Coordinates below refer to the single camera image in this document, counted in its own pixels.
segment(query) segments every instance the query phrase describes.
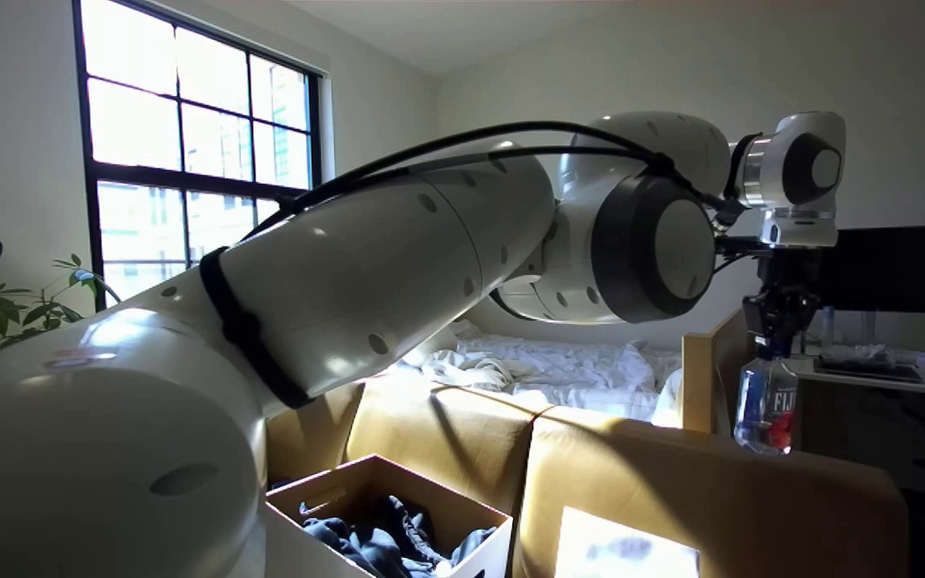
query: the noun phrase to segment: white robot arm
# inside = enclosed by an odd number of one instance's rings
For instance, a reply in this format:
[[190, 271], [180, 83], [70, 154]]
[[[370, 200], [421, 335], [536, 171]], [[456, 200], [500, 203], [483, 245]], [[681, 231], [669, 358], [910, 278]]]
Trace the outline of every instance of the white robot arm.
[[2, 351], [0, 573], [255, 573], [266, 412], [378, 371], [492, 293], [551, 324], [686, 312], [716, 265], [726, 138], [691, 114], [567, 134], [529, 148], [566, 152], [559, 171], [513, 143], [388, 156]]

